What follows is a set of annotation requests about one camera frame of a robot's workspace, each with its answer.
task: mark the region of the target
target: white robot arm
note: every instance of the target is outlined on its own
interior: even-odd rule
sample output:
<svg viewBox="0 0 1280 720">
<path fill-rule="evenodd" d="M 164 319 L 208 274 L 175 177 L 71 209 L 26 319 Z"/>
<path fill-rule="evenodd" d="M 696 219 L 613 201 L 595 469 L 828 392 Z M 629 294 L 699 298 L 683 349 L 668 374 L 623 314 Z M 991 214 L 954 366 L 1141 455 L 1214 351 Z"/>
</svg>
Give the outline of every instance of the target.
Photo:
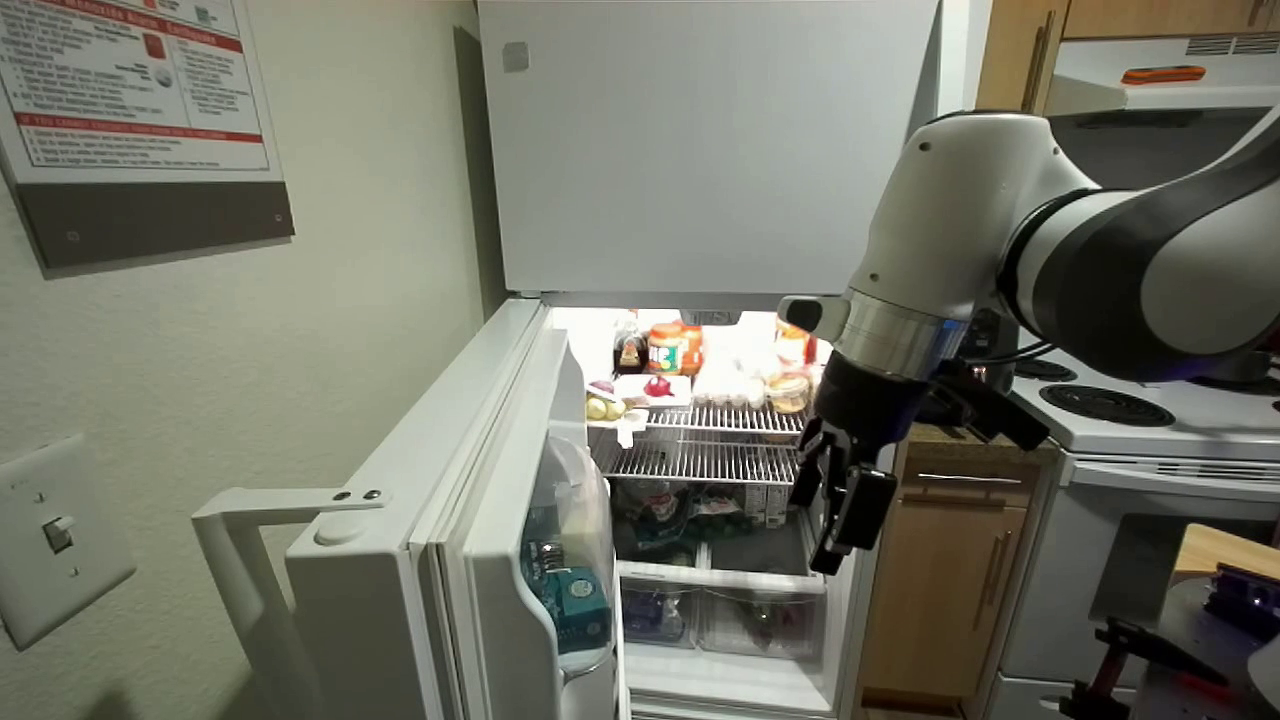
<svg viewBox="0 0 1280 720">
<path fill-rule="evenodd" d="M 912 131 L 848 298 L 779 307 L 835 349 L 792 490 L 792 503 L 828 502 L 818 571 L 878 544 L 891 502 L 878 455 L 991 294 L 1041 339 L 1127 379 L 1196 377 L 1259 344 L 1280 319 L 1280 109 L 1218 166 L 1146 193 L 1098 188 L 1041 116 Z"/>
</svg>

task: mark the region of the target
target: poster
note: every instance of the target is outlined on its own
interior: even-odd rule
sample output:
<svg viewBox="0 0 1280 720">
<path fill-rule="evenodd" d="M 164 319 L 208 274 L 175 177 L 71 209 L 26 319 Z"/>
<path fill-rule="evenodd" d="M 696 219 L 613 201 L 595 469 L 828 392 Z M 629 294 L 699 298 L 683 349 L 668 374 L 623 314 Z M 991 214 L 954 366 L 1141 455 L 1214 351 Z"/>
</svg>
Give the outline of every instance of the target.
<svg viewBox="0 0 1280 720">
<path fill-rule="evenodd" d="M 237 0 L 0 0 L 15 183 L 279 182 Z"/>
</svg>

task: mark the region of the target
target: wall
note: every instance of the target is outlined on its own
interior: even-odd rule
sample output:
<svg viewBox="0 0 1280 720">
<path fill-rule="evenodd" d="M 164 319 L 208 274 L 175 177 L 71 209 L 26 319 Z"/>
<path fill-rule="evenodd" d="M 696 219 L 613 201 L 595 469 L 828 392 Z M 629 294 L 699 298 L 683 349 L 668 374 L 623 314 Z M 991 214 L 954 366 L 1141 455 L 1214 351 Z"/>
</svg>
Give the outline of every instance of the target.
<svg viewBox="0 0 1280 720">
<path fill-rule="evenodd" d="M 0 198 L 0 464 L 88 433 L 140 569 L 31 652 L 0 639 L 5 720 L 262 717 L 187 513 L 340 486 L 482 329 L 466 11 L 248 0 L 291 244 L 45 281 Z"/>
<path fill-rule="evenodd" d="M 940 23 L 936 111 L 969 111 L 985 77 L 991 0 L 943 0 Z"/>
</svg>

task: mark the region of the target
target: wooden cabinet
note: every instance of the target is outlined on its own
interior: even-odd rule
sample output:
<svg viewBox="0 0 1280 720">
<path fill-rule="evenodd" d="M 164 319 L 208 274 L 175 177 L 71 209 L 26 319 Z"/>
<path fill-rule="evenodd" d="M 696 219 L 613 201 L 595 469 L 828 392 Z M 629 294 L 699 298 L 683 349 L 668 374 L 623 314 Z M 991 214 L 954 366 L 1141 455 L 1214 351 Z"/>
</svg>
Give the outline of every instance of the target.
<svg viewBox="0 0 1280 720">
<path fill-rule="evenodd" d="M 1259 0 L 1251 30 L 1280 34 L 1280 0 Z"/>
<path fill-rule="evenodd" d="M 1074 0 L 1065 36 L 1271 34 L 1280 0 Z"/>
<path fill-rule="evenodd" d="M 991 0 L 976 109 L 1044 111 L 1067 0 Z"/>
<path fill-rule="evenodd" d="M 1041 455 L 917 433 L 880 541 L 863 704 L 964 711 L 1008 606 Z"/>
<path fill-rule="evenodd" d="M 976 109 L 1044 111 L 1062 42 L 1280 34 L 1280 0 L 991 0 Z"/>
</svg>

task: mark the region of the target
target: light switch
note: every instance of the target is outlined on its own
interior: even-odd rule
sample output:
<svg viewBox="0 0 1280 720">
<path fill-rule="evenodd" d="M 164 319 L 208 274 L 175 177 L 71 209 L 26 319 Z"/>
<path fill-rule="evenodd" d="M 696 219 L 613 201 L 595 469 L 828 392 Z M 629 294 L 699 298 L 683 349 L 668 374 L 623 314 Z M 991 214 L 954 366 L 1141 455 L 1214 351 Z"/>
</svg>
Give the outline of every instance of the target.
<svg viewBox="0 0 1280 720">
<path fill-rule="evenodd" d="M 71 544 L 78 544 L 78 541 L 71 541 L 71 517 L 48 519 L 48 525 L 45 525 L 45 544 L 48 544 L 52 551 L 71 548 Z"/>
<path fill-rule="evenodd" d="M 84 438 L 0 464 L 0 618 L 15 650 L 127 578 L 125 538 L 92 491 Z"/>
</svg>

